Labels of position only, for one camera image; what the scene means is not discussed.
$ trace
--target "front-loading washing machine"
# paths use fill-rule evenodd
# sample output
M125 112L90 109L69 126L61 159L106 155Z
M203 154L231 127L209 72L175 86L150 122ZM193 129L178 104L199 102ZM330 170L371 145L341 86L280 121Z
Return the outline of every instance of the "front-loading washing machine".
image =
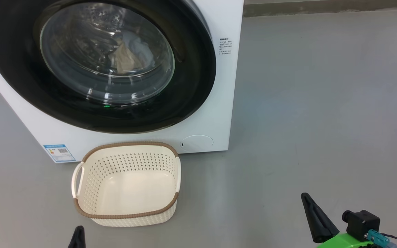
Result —
M242 11L243 0L0 0L0 93L57 163L131 141L227 150Z

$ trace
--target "washing machine door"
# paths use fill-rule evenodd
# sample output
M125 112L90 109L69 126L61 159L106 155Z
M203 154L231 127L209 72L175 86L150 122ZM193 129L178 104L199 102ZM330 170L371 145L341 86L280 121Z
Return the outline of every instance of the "washing machine door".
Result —
M215 79L203 19L181 0L0 0L0 73L25 100L99 132L174 125Z

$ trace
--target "white plastic basket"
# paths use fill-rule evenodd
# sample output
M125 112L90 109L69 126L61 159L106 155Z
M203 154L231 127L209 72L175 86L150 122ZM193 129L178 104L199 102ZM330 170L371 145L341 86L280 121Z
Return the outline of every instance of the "white plastic basket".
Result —
M100 225L147 226L172 217L180 182L179 155L170 145L118 143L85 155L74 170L71 193L76 210Z

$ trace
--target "green robot part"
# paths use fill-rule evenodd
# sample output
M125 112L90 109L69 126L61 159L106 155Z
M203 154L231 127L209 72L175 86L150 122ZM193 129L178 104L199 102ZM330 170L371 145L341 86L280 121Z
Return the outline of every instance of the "green robot part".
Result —
M338 234L318 246L318 248L370 248L373 243L370 241L360 242L349 234Z

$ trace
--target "concrete floor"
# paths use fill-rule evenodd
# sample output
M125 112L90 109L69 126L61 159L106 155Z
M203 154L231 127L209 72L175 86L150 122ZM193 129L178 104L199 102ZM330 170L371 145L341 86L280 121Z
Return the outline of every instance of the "concrete floor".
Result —
M76 213L56 165L0 96L0 247L315 247L299 195L341 231L366 209L397 235L397 11L244 19L230 150L182 155L167 223Z

